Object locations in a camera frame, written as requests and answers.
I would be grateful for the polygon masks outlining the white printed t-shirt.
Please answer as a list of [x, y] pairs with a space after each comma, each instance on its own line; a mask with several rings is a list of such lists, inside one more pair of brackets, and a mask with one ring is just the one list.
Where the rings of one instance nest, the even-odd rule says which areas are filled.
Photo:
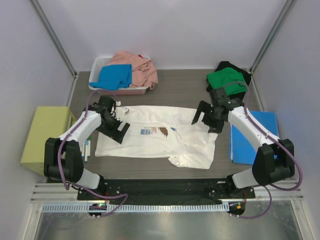
[[216, 133], [198, 121], [192, 124], [193, 108], [136, 105], [125, 106], [121, 119], [130, 127], [119, 144], [98, 134], [95, 156], [167, 158], [178, 168], [209, 169], [214, 160]]

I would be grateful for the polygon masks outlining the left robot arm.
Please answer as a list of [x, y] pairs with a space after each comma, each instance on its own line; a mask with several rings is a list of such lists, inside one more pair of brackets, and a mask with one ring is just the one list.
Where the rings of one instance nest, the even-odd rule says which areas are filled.
[[88, 188], [95, 200], [106, 195], [103, 178], [85, 169], [81, 148], [89, 136], [97, 130], [105, 137], [121, 144], [130, 127], [120, 115], [127, 110], [119, 109], [121, 103], [103, 95], [98, 102], [85, 107], [80, 118], [62, 135], [48, 138], [44, 146], [44, 176], [51, 180]]

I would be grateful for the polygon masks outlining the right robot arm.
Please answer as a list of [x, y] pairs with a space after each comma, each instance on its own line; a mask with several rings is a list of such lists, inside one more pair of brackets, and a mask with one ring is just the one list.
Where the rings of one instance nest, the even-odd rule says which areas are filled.
[[236, 127], [255, 150], [250, 169], [227, 176], [226, 194], [237, 198], [244, 188], [267, 186], [295, 175], [294, 145], [267, 130], [239, 98], [231, 99], [224, 88], [209, 92], [211, 102], [200, 101], [192, 124], [202, 121], [210, 133], [220, 133], [226, 122]]

